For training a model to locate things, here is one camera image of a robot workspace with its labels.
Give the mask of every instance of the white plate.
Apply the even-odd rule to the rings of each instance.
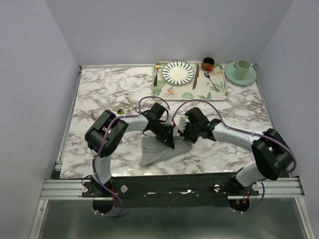
[[[193,79],[194,69],[186,62],[172,61],[163,67],[161,74],[168,83],[182,86]]]

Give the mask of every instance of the orange cup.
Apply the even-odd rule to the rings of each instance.
[[[201,67],[204,71],[213,71],[215,60],[210,57],[205,57],[201,62]]]

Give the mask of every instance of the black mounting plate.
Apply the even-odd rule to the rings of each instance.
[[[228,196],[244,196],[247,190],[250,196],[259,195],[252,187],[231,194],[227,191],[227,184],[234,173],[186,174],[166,176],[138,176],[113,177],[105,186],[114,190],[122,199],[126,208],[138,207],[195,207],[215,206],[228,207]],[[122,186],[127,187],[126,192],[121,191]],[[111,197],[93,178],[86,182],[88,192],[83,193],[84,198]],[[115,200],[115,207],[120,207]]]

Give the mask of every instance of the marble tabletop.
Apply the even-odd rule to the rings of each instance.
[[[84,139],[86,131],[94,123],[94,118],[106,109],[117,112],[123,108],[126,114],[138,111],[138,101],[152,95],[153,67],[123,67],[83,69],[74,105],[69,135],[65,145],[61,179],[82,178],[92,173],[92,155]],[[264,103],[256,82],[241,87],[228,84],[229,98],[212,102],[229,125],[251,130],[267,130],[271,127]],[[146,99],[142,110],[150,109],[156,102]],[[181,102],[169,102],[176,110]],[[205,103],[191,102],[182,107],[178,114],[198,106],[209,118],[218,118],[212,108]],[[112,154],[111,172],[113,176],[144,176],[170,174],[197,174],[216,172],[236,172],[241,167],[254,162],[252,153],[237,146],[213,142],[199,138],[193,149],[151,167],[141,165],[141,132],[129,132],[123,143]]]

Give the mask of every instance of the gray floor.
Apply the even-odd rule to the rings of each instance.
[[[125,209],[120,218],[94,215],[89,201],[49,202],[42,239],[303,239],[294,199],[265,199],[256,211],[230,208]]]

